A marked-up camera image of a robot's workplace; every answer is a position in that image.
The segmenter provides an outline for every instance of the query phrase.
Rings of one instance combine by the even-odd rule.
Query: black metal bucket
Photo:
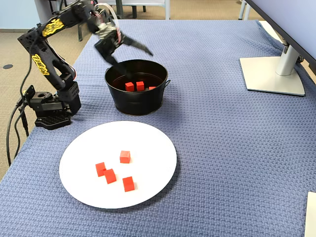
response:
[[[129,60],[120,62],[132,74],[132,78],[122,75],[113,67],[105,72],[105,81],[108,84],[116,108],[128,115],[147,115],[162,105],[162,97],[167,81],[167,69],[152,61]],[[125,91],[125,83],[143,81],[144,91]]]

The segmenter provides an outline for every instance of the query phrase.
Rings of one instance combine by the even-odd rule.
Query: black robotic arm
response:
[[[35,92],[31,85],[22,96],[23,104],[30,106],[37,115],[36,126],[53,130],[70,124],[70,117],[81,107],[79,88],[74,68],[61,58],[49,45],[47,38],[76,24],[87,23],[89,30],[99,36],[95,44],[102,57],[118,71],[128,75],[112,56],[123,43],[152,53],[144,45],[119,33],[112,20],[101,8],[96,8],[87,0],[77,0],[57,12],[46,24],[38,24],[18,38],[30,53],[41,73],[56,88],[55,95],[49,92]]]

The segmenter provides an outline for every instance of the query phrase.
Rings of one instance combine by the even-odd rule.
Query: wire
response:
[[[14,158],[16,158],[16,156],[18,155],[19,150],[20,150],[21,139],[20,139],[20,134],[19,134],[18,128],[17,128],[17,124],[18,124],[18,121],[20,120],[21,116],[23,115],[23,113],[24,113],[24,107],[23,107],[23,109],[20,111],[20,115],[19,115],[19,117],[16,119],[15,124],[14,124],[14,129],[15,129],[15,132],[16,132],[16,136],[18,137],[18,147],[17,147],[17,149],[16,149]]]
[[[107,3],[98,3],[94,6],[94,8],[96,9],[97,6],[105,6],[108,8],[108,10],[110,10],[111,14],[113,15],[113,18],[114,18],[114,22],[115,22],[115,26],[117,27],[117,32],[118,32],[118,43],[120,43],[120,40],[121,40],[121,35],[120,35],[120,29],[119,29],[119,20],[118,20],[118,17],[116,16],[115,14],[115,11],[113,10],[113,8],[111,8],[110,5],[108,5]]]
[[[23,86],[24,86],[24,83],[26,81],[26,78],[28,78],[30,72],[31,72],[31,69],[32,69],[32,55],[31,55],[31,50],[35,44],[35,42],[38,40],[39,38],[39,35],[37,35],[37,37],[35,38],[35,40],[33,41],[33,43],[31,44],[31,47],[29,49],[29,55],[30,55],[30,65],[29,65],[29,70],[28,70],[28,73],[26,73],[23,81],[22,81],[22,84],[21,84],[21,87],[20,87],[20,94],[21,94],[21,97],[23,98],[23,93],[22,93],[22,90],[23,90]]]
[[[9,166],[11,165],[11,158],[10,158],[10,144],[9,144],[9,136],[10,136],[10,128],[11,128],[11,123],[12,123],[12,120],[13,120],[13,116],[16,112],[16,110],[19,108],[18,105],[16,105],[14,107],[14,110],[12,111],[12,114],[10,116],[10,119],[9,119],[9,123],[8,123],[8,128],[6,130],[6,156],[8,158],[8,164]]]
[[[26,73],[22,83],[21,83],[21,86],[20,86],[20,94],[21,94],[21,97],[23,98],[23,93],[22,93],[22,89],[23,89],[23,85],[26,81],[26,78],[28,78],[30,72],[31,72],[31,69],[32,69],[32,55],[31,55],[31,50],[35,44],[35,42],[38,40],[39,38],[39,35],[37,35],[37,37],[35,38],[35,40],[32,42],[31,46],[30,46],[30,49],[29,49],[29,55],[30,55],[30,65],[29,65],[29,70],[28,72]],[[10,116],[10,119],[9,119],[9,123],[8,123],[8,127],[7,127],[7,130],[6,130],[6,155],[7,155],[7,158],[8,158],[8,164],[9,166],[11,166],[11,157],[10,157],[10,129],[11,129],[11,123],[12,123],[12,120],[13,120],[13,116],[16,112],[16,110],[19,108],[19,105],[16,105],[12,111],[12,114]],[[19,133],[17,130],[15,130],[17,132],[17,136],[18,136],[18,148],[20,148],[20,136],[19,136]]]

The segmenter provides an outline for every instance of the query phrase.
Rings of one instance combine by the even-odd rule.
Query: round white plate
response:
[[[131,161],[119,161],[121,151],[130,151]],[[105,163],[117,181],[107,184],[95,165]],[[177,154],[170,139],[159,129],[131,121],[109,122],[77,137],[65,150],[59,175],[75,199],[99,208],[137,205],[159,193],[170,181]],[[135,190],[125,192],[122,178],[133,177]]]

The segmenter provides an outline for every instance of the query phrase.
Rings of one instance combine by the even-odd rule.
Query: blue tablecloth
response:
[[[92,36],[75,63],[81,110],[70,126],[35,128],[1,181],[0,236],[303,236],[307,193],[316,190],[316,86],[302,66],[306,97],[248,91],[239,58],[282,51],[257,21],[120,23],[154,57],[122,46],[118,61],[167,68],[163,106],[142,117],[116,110]],[[116,120],[163,131],[178,164],[151,200],[96,209],[66,192],[59,160],[81,133]]]

